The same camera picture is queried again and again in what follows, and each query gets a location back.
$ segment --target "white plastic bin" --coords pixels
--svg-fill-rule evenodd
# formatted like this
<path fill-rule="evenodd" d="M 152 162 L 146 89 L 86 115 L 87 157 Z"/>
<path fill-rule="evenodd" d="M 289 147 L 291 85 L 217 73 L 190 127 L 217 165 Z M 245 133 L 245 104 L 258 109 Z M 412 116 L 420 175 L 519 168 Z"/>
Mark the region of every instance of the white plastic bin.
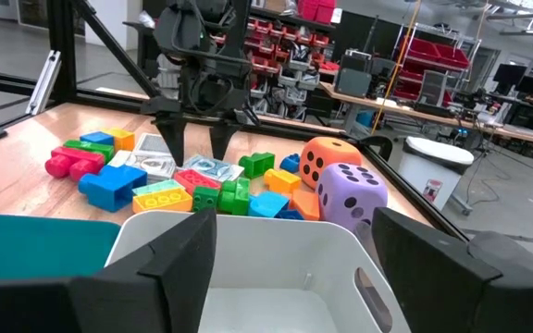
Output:
<path fill-rule="evenodd" d="M 189 215 L 132 216 L 106 265 Z M 390 310 L 390 332 L 410 332 L 390 286 L 351 232 L 327 222 L 217 216 L 216 261 L 199 332 L 380 333 L 354 283 L 359 267 Z"/>
<path fill-rule="evenodd" d="M 442 209 L 473 162 L 474 156 L 462 148 L 408 137 L 404 141 L 398 173 Z"/>

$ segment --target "trash bin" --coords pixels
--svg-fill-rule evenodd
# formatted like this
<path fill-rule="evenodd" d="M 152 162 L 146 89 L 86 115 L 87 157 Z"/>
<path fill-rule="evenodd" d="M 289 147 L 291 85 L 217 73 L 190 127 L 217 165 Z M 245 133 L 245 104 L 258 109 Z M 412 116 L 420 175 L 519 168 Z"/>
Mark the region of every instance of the trash bin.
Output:
<path fill-rule="evenodd" d="M 470 152 L 450 144 L 408 137 L 398 172 L 442 209 L 460 177 L 474 162 Z"/>

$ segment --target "red toy block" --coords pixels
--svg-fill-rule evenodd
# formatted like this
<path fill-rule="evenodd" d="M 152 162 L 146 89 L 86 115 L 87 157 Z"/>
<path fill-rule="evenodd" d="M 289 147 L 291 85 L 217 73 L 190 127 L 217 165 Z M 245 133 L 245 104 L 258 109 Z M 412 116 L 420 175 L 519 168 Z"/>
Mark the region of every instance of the red toy block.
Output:
<path fill-rule="evenodd" d="M 207 178 L 194 170 L 177 172 L 174 175 L 174 179 L 180 183 L 180 185 L 184 186 L 186 192 L 190 195 L 194 195 L 194 189 L 196 189 L 197 186 L 204 186 L 218 190 L 221 188 L 221 185 L 219 185 L 218 182 Z"/>
<path fill-rule="evenodd" d="M 87 173 L 98 174 L 104 166 L 104 156 L 79 149 L 57 147 L 51 152 L 51 158 L 44 163 L 49 175 L 64 178 L 67 175 L 78 181 Z"/>

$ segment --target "desk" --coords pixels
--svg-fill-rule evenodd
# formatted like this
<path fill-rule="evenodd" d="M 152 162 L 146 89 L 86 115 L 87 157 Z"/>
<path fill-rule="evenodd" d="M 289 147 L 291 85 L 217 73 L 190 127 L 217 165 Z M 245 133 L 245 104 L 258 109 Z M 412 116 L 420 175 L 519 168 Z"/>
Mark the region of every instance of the desk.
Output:
<path fill-rule="evenodd" d="M 352 104 L 351 111 L 346 116 L 346 120 L 345 120 L 344 129 L 347 132 L 350 130 L 351 126 L 353 125 L 353 123 L 355 122 L 357 118 L 357 112 L 359 110 L 359 107 L 358 107 L 359 105 L 365 105 L 365 106 L 370 106 L 370 107 L 375 107 L 375 108 L 381 107 L 381 103 L 378 101 L 370 100 L 367 98 L 352 97 L 352 96 L 348 96 L 342 93 L 334 92 L 334 87 L 330 83 L 320 82 L 320 86 L 330 97 L 334 99 L 338 99 L 345 103 Z M 440 124 L 444 124 L 448 126 L 455 126 L 455 127 L 462 126 L 463 128 L 470 129 L 470 130 L 478 128 L 478 126 L 474 125 L 470 121 L 459 122 L 457 119 L 454 119 L 454 118 L 437 117 L 433 115 L 428 115 L 426 113 L 415 111 L 411 107 L 392 105 L 393 103 L 394 102 L 391 102 L 391 104 L 384 105 L 384 112 L 392 112 L 396 114 L 405 115 L 408 117 L 416 117 L 416 118 L 420 118 L 420 119 L 424 119 L 424 120 L 428 120 L 428 121 L 432 121 L 432 122 L 436 122 L 436 123 L 440 123 Z M 533 136 L 512 132 L 506 129 L 501 129 L 501 128 L 495 129 L 491 127 L 485 127 L 483 124 L 481 124 L 480 130 L 488 134 L 499 135 L 505 138 L 514 138 L 514 139 L 524 140 L 527 142 L 533 142 Z"/>
<path fill-rule="evenodd" d="M 157 133 L 150 120 L 142 115 L 64 104 L 8 128 L 8 135 L 0 140 L 0 214 L 94 219 L 122 224 L 132 215 L 130 205 L 114 214 L 88 205 L 74 181 L 52 178 L 44 170 L 44 162 L 50 157 L 51 150 L 66 140 L 100 128 L 118 127 L 133 131 L 136 136 L 145 132 Z M 185 158 L 194 154 L 212 155 L 206 126 L 188 124 L 184 142 Z M 278 166 L 282 158 L 301 152 L 303 147 L 304 142 L 237 132 L 231 138 L 224 160 L 236 163 L 243 155 L 271 152 L 276 155 Z M 378 172 L 366 158 L 363 166 Z M 429 224 L 396 187 L 389 181 L 386 184 L 390 208 Z M 251 192 L 263 189 L 262 179 L 253 180 Z"/>

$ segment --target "building block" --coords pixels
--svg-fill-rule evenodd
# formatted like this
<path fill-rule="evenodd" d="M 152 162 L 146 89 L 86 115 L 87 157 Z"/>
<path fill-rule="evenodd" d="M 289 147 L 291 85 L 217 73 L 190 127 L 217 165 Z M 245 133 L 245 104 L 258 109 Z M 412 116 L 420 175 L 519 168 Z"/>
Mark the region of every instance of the building block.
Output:
<path fill-rule="evenodd" d="M 184 170 L 174 174 L 174 180 L 176 180 L 180 185 L 184 186 L 186 192 L 190 195 L 194 194 L 194 189 L 197 186 L 205 186 L 211 189 L 221 188 L 218 182 L 201 175 L 200 173 L 194 170 Z"/>
<path fill-rule="evenodd" d="M 320 203 L 318 195 L 312 191 L 295 190 L 291 196 L 289 209 L 297 209 L 304 220 L 320 220 Z"/>
<path fill-rule="evenodd" d="M 243 156 L 238 164 L 244 167 L 247 178 L 255 179 L 275 167 L 275 156 L 271 153 L 254 153 L 252 156 Z"/>
<path fill-rule="evenodd" d="M 132 166 L 104 166 L 95 176 L 81 177 L 78 189 L 88 203 L 108 212 L 116 212 L 133 199 L 133 188 L 147 184 L 147 172 Z"/>
<path fill-rule="evenodd" d="M 291 172 L 296 173 L 300 170 L 300 155 L 299 154 L 291 154 L 281 161 L 281 165 L 279 168 Z"/>
<path fill-rule="evenodd" d="M 295 209 L 289 209 L 289 210 L 283 210 L 280 211 L 276 216 L 276 218 L 285 218 L 285 219 L 297 219 L 297 220 L 304 220 L 304 217 Z"/>
<path fill-rule="evenodd" d="M 44 168 L 49 175 L 55 178 L 64 178 L 79 181 L 87 173 L 97 174 L 104 166 L 102 154 L 88 153 L 79 149 L 57 147 L 51 152 L 51 158 L 44 163 Z"/>
<path fill-rule="evenodd" d="M 124 129 L 102 129 L 102 132 L 115 138 L 115 150 L 135 149 L 135 133 Z"/>
<path fill-rule="evenodd" d="M 115 148 L 113 146 L 91 142 L 80 142 L 77 140 L 69 140 L 63 145 L 68 148 L 79 149 L 90 153 L 102 154 L 104 156 L 105 163 L 110 162 L 110 160 L 112 159 L 112 155 L 115 152 Z"/>
<path fill-rule="evenodd" d="M 101 131 L 81 135 L 80 141 L 98 143 L 98 144 L 106 144 L 106 145 L 111 145 L 113 147 L 115 146 L 115 138 L 112 135 L 108 135 Z"/>
<path fill-rule="evenodd" d="M 197 186 L 196 189 L 194 189 L 194 195 L 192 196 L 192 211 L 198 212 L 206 207 L 217 208 L 218 198 L 218 189 Z"/>
<path fill-rule="evenodd" d="M 181 188 L 147 193 L 133 198 L 134 213 L 140 213 L 147 210 L 190 212 L 191 208 L 192 197 Z"/>
<path fill-rule="evenodd" d="M 248 216 L 275 217 L 280 211 L 286 210 L 289 199 L 273 191 L 264 191 L 250 197 Z"/>
<path fill-rule="evenodd" d="M 285 170 L 269 169 L 265 173 L 268 189 L 277 193 L 291 193 L 300 188 L 302 179 Z"/>
<path fill-rule="evenodd" d="M 165 191 L 165 190 L 172 190 L 172 189 L 184 189 L 184 186 L 180 185 L 180 183 L 178 183 L 174 179 L 168 179 L 168 180 L 157 182 L 155 184 L 150 184 L 150 185 L 142 186 L 137 189 L 133 189 L 133 195 L 144 195 L 144 194 L 153 193 L 157 191 Z"/>
<path fill-rule="evenodd" d="M 248 204 L 250 202 L 250 180 L 238 178 L 236 180 L 226 180 L 221 184 L 221 193 L 217 200 L 217 207 L 220 211 L 237 216 L 248 214 Z"/>

